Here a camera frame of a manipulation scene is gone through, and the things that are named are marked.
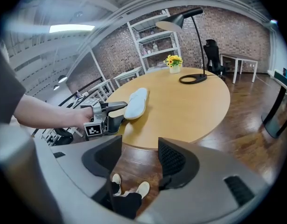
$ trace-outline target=bottle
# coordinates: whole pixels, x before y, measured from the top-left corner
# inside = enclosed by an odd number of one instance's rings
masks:
[[[154,52],[159,51],[158,46],[155,42],[153,43],[153,50]]]

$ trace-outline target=black desk lamp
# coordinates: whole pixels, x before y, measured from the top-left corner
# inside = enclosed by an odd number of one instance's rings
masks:
[[[179,81],[183,84],[196,84],[196,83],[202,82],[202,81],[207,79],[207,75],[205,74],[205,70],[204,70],[203,46],[201,44],[199,32],[198,32],[196,23],[195,23],[194,18],[193,18],[193,16],[201,14],[201,13],[203,13],[202,8],[197,7],[197,8],[193,8],[191,10],[188,10],[188,11],[185,11],[185,12],[182,12],[179,14],[172,15],[172,16],[167,17],[167,18],[156,23],[157,27],[162,28],[164,30],[172,31],[172,32],[181,32],[182,31],[182,25],[184,23],[184,19],[186,19],[188,17],[192,18],[192,21],[194,23],[194,26],[195,26],[195,29],[197,32],[200,50],[201,50],[201,54],[202,54],[202,58],[203,58],[203,74],[192,74],[192,75],[183,76],[179,79]],[[187,78],[187,77],[195,78],[195,80],[193,80],[193,81],[182,81],[183,78]]]

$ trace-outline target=human arm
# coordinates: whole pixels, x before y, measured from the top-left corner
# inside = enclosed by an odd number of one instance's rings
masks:
[[[93,117],[91,107],[70,109],[50,105],[37,98],[23,95],[14,116],[22,125],[46,129],[78,127],[84,129],[83,123]]]

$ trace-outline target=lamp base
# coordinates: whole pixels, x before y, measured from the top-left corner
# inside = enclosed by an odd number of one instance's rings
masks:
[[[199,82],[206,80],[207,77],[208,76],[206,74],[192,74],[192,75],[186,75],[186,76],[181,77],[179,79],[179,81],[183,84],[196,84],[196,83],[199,83]],[[194,78],[195,80],[193,80],[193,81],[182,81],[184,78]]]

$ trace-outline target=hand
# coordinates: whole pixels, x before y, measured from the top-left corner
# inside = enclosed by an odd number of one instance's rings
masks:
[[[91,107],[86,107],[83,109],[78,109],[77,116],[76,116],[76,127],[84,130],[84,123],[90,122],[91,118],[93,117],[93,111]]]

